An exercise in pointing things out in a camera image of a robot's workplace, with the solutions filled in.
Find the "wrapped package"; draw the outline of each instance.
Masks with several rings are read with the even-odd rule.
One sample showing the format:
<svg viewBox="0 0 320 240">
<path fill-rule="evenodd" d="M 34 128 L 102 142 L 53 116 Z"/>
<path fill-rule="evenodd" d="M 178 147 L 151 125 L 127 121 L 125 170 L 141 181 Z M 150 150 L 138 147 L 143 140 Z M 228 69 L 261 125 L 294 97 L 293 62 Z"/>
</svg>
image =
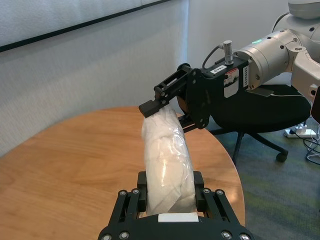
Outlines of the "wrapped package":
<svg viewBox="0 0 320 240">
<path fill-rule="evenodd" d="M 195 211 L 193 166 L 176 112 L 167 105 L 142 126 L 147 215 Z"/>
</svg>

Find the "black office chair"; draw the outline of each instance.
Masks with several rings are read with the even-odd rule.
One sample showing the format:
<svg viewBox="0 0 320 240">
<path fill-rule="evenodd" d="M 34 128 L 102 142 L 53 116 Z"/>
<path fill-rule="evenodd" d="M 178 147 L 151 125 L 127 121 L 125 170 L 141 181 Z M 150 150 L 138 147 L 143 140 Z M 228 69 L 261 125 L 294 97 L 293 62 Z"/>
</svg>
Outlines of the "black office chair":
<svg viewBox="0 0 320 240">
<path fill-rule="evenodd" d="M 310 103 L 294 87 L 263 85 L 260 88 L 272 90 L 273 95 L 277 96 L 266 97 L 245 91 L 215 104 L 212 109 L 211 115 L 214 121 L 222 128 L 211 130 L 213 135 L 238 132 L 232 156 L 234 164 L 237 163 L 241 141 L 245 134 L 279 151 L 276 160 L 284 162 L 288 151 L 258 133 L 290 128 L 304 122 L 310 116 Z"/>
</svg>

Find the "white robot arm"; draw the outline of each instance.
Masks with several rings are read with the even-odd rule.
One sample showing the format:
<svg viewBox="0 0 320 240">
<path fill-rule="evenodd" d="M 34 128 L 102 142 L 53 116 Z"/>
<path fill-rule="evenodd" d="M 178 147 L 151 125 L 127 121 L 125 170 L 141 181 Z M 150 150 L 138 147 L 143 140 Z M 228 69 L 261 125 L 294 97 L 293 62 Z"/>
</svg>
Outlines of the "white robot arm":
<svg viewBox="0 0 320 240">
<path fill-rule="evenodd" d="M 290 0 L 289 9 L 277 20 L 273 33 L 234 55 L 249 61 L 249 90 L 289 72 L 291 84 L 316 107 L 320 104 L 320 1 Z"/>
</svg>

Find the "chair seat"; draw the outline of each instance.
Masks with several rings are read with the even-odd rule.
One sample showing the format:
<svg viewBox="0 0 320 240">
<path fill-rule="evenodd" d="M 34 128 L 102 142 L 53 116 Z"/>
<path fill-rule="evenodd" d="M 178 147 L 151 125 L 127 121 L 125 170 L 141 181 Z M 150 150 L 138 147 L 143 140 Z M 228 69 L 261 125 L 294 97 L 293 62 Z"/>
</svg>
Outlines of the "chair seat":
<svg viewBox="0 0 320 240">
<path fill-rule="evenodd" d="M 264 85 L 274 95 L 301 95 L 291 86 Z M 311 106 L 301 96 L 261 96 L 249 92 L 235 94 L 212 110 L 214 121 L 223 129 L 247 133 L 267 133 L 290 128 L 310 116 Z"/>
</svg>

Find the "gray carpet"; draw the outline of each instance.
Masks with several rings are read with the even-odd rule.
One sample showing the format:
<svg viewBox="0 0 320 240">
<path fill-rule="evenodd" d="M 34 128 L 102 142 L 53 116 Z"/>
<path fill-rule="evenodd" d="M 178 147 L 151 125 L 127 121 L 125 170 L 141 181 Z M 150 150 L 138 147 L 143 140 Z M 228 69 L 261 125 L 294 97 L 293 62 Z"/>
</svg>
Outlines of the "gray carpet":
<svg viewBox="0 0 320 240">
<path fill-rule="evenodd" d="M 313 119 L 308 124 L 317 127 Z M 213 121 L 208 126 L 217 128 Z M 246 227 L 256 240 L 320 240 L 320 166 L 305 160 L 307 149 L 301 139 L 286 138 L 283 131 L 261 135 L 289 155 L 285 163 L 276 162 L 277 151 L 244 136 L 237 170 Z M 216 137 L 232 156 L 237 134 Z"/>
</svg>

